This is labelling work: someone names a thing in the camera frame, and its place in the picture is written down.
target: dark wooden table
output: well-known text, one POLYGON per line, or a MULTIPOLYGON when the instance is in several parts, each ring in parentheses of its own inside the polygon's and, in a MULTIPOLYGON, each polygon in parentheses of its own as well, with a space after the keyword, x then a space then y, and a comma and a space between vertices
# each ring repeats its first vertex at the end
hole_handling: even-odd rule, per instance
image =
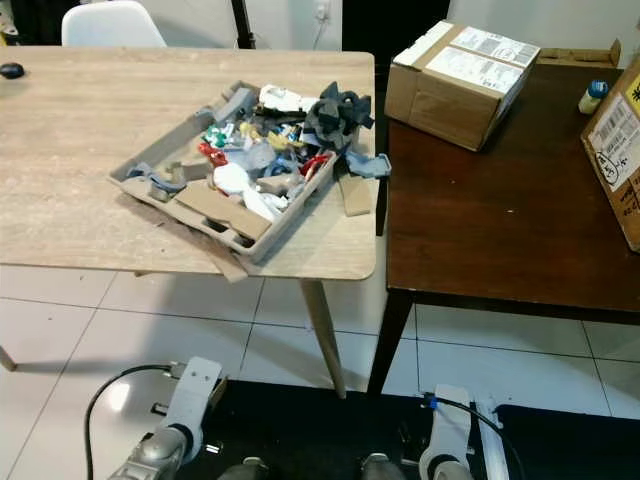
POLYGON ((585 88, 618 76, 537 65, 480 153, 390 123, 389 297, 369 393, 414 302, 640 323, 640 255, 579 139, 585 88))

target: cardboard tray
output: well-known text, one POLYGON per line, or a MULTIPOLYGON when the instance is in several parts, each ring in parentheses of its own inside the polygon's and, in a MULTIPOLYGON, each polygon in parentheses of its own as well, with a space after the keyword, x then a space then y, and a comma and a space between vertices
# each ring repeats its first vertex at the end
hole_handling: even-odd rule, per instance
MULTIPOLYGON (((222 103, 228 100, 233 95, 233 92, 240 87, 255 89, 255 87, 238 82, 230 90, 222 94, 222 103)), ((307 198, 332 179, 333 166, 339 157, 335 152, 307 183, 302 193, 255 242, 240 235, 230 226, 220 225, 221 228, 212 228, 204 215, 183 205, 175 198, 166 203, 154 199, 148 194, 150 181, 147 178, 127 178, 129 170, 140 162, 146 162, 151 168, 156 169, 163 164, 169 164, 173 160, 183 162, 183 166, 186 167, 185 176, 187 181, 202 178, 205 171, 199 166, 206 160, 203 160, 204 156, 198 152, 197 145, 201 142, 200 135, 214 123, 213 111, 219 104, 220 102, 214 106, 206 105, 189 116, 184 122, 156 140, 138 155, 113 170, 109 174, 109 180, 138 200, 162 210, 185 225, 206 233, 211 238, 231 248, 234 252, 248 257, 252 262, 257 262, 274 245, 284 230, 302 213, 307 198)))

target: yellow object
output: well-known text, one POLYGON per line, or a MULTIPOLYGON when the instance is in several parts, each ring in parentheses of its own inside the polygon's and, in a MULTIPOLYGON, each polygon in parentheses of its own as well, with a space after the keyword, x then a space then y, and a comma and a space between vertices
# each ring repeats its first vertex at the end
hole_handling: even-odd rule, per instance
POLYGON ((593 112, 596 111, 596 108, 598 108, 598 105, 600 105, 601 101, 601 98, 589 95, 589 90, 587 89, 578 102, 578 110, 580 110, 580 113, 584 113, 585 115, 592 115, 593 112))
POLYGON ((258 130, 254 125, 251 125, 249 122, 242 122, 238 127, 240 133, 243 136, 250 136, 253 140, 260 140, 262 136, 258 133, 258 130))
POLYGON ((629 84, 624 96, 627 97, 629 105, 636 111, 636 115, 640 117, 640 74, 629 84))
POLYGON ((289 145, 296 148, 304 146, 304 143, 302 142, 292 142, 284 135, 276 135, 273 132, 269 132, 269 135, 267 135, 267 141, 271 144, 274 150, 285 150, 289 145))

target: black platform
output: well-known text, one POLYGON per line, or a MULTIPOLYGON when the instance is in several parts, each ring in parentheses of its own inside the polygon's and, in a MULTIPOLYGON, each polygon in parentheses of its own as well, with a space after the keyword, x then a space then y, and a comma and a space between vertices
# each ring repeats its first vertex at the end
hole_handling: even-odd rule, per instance
MULTIPOLYGON (((360 462, 372 452, 397 464, 418 459, 433 415, 421 403, 357 392, 339 400, 330 390, 230 381, 204 422, 205 441, 222 442, 222 452, 201 454, 178 479, 217 479, 248 456, 261 457, 273 479, 358 479, 360 462)), ((528 480, 640 479, 640 421, 513 406, 499 407, 498 414, 528 480)), ((474 479, 486 479, 475 420, 470 447, 474 479)), ((511 479, 519 480, 508 461, 511 479)), ((417 467, 402 469, 407 480, 419 478, 417 467)))

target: white tile floor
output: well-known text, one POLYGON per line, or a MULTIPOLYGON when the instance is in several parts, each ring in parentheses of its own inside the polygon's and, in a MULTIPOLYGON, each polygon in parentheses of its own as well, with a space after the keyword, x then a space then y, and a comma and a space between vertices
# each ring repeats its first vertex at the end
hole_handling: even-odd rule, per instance
MULTIPOLYGON (((384 243, 379 243, 384 258, 384 243)), ((362 283, 326 283, 351 390, 366 388, 386 293, 384 262, 362 283)), ((0 479, 84 478, 81 422, 107 377, 141 362, 221 362, 232 378, 330 388, 295 282, 230 286, 199 275, 0 267, 0 479)), ((385 392, 437 383, 498 403, 640 418, 640 327, 429 306, 413 309, 385 392)), ((93 419, 96 478, 158 418, 172 381, 121 380, 93 419), (124 404, 118 394, 128 392, 124 404)))

